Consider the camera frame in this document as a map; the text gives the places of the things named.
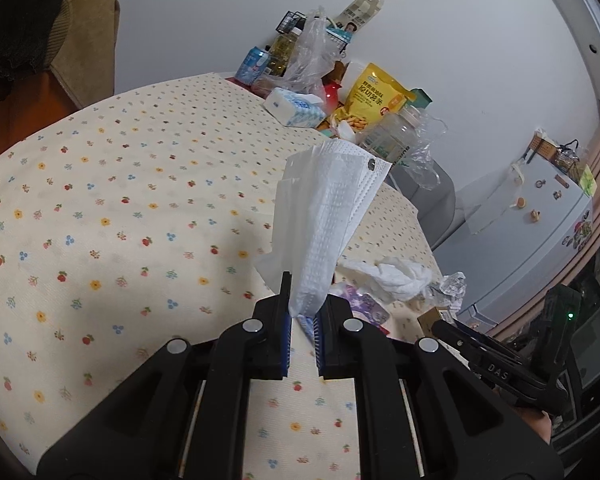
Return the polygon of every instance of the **gray chair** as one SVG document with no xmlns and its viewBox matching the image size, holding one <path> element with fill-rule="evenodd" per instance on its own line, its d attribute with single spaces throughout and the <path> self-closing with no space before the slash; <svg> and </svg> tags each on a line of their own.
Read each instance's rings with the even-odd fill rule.
<svg viewBox="0 0 600 480">
<path fill-rule="evenodd" d="M 432 190 L 423 189 L 401 166 L 394 166 L 385 182 L 401 192 L 418 210 L 418 222 L 431 249 L 441 241 L 451 225 L 456 208 L 456 189 L 448 174 L 434 162 L 440 184 Z"/>
</svg>

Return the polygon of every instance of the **blue can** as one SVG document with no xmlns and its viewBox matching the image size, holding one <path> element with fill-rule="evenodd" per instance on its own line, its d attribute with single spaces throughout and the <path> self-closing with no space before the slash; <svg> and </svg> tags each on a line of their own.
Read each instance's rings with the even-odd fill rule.
<svg viewBox="0 0 600 480">
<path fill-rule="evenodd" d="M 268 52 L 254 46 L 235 73 L 235 78 L 245 85 L 252 85 L 266 69 L 270 58 Z"/>
</svg>

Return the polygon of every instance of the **black robotic device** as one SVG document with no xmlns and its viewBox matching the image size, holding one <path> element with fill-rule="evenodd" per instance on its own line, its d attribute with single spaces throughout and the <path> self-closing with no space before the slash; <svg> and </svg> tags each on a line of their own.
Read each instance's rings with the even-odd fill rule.
<svg viewBox="0 0 600 480">
<path fill-rule="evenodd" d="M 250 380 L 281 380 L 288 370 L 290 282 L 286 272 L 279 295 L 258 301 L 251 319 L 217 340 L 169 341 L 43 455 L 36 477 L 240 479 Z M 319 374 L 355 382 L 362 479 L 563 478 L 551 447 L 490 388 L 493 381 L 529 406 L 559 407 L 551 377 L 490 338 L 439 323 L 435 332 L 456 348 L 462 341 L 484 381 L 433 338 L 386 338 L 342 298 L 329 295 L 314 319 Z M 542 348 L 553 341 L 548 335 Z M 559 357 L 559 347 L 549 353 Z M 491 364 L 510 380 L 494 377 Z"/>
</svg>

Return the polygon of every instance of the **tablecloth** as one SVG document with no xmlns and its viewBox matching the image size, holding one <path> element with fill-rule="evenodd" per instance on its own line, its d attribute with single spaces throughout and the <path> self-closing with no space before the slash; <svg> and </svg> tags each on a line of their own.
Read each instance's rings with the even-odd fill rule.
<svg viewBox="0 0 600 480">
<path fill-rule="evenodd" d="M 0 156 L 0 435 L 32 472 L 170 338 L 216 338 L 271 294 L 252 258 L 270 250 L 276 183 L 324 137 L 261 103 L 215 74 L 183 78 Z M 382 185 L 342 257 L 390 254 L 439 273 L 415 209 Z M 391 336 L 418 335 L 413 310 L 392 314 Z M 352 381 L 321 381 L 296 326 L 291 363 L 253 383 L 245 478 L 356 478 Z"/>
</svg>

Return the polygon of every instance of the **pink curtain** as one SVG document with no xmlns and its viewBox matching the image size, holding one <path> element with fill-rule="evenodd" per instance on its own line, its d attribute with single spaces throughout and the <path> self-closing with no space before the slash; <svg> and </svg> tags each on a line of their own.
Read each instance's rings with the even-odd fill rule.
<svg viewBox="0 0 600 480">
<path fill-rule="evenodd" d="M 600 248 L 600 132 L 594 138 L 589 152 L 589 167 L 593 172 L 598 190 L 593 197 L 593 232 L 584 248 L 579 251 L 563 270 L 546 287 L 525 303 L 511 316 L 507 317 L 497 327 L 489 331 L 489 335 L 503 340 L 514 335 L 526 323 L 535 318 L 544 305 L 544 295 L 557 283 L 568 285 L 584 268 L 585 264 L 596 254 Z"/>
</svg>

